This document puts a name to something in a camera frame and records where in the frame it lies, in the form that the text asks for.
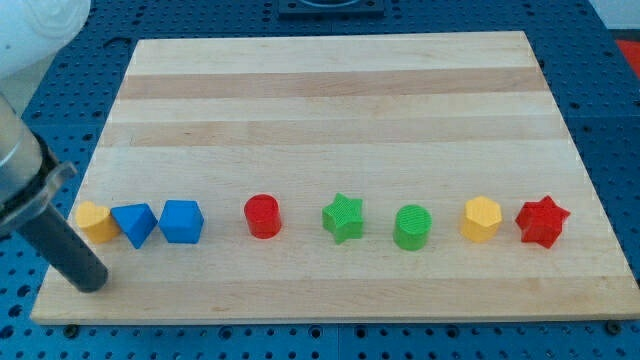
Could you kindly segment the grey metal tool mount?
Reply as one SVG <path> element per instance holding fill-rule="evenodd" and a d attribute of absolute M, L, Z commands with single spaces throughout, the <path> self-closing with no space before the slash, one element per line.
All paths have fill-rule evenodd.
<path fill-rule="evenodd" d="M 75 166 L 57 159 L 5 98 L 1 99 L 1 234 L 43 214 Z"/>

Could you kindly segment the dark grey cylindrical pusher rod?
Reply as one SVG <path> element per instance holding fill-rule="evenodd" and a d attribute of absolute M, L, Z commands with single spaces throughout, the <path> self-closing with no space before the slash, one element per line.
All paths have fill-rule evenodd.
<path fill-rule="evenodd" d="M 80 292 L 95 292 L 106 284 L 107 267 L 52 205 L 18 233 Z"/>

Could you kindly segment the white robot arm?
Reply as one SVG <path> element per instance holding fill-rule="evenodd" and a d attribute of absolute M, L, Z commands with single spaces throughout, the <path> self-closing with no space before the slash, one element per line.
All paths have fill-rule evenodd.
<path fill-rule="evenodd" d="M 58 52 L 84 27 L 89 0 L 19 0 L 1 3 L 1 77 Z M 52 204 L 77 173 L 59 161 L 1 98 L 1 234 L 19 233 L 77 290 L 107 282 L 108 269 Z"/>

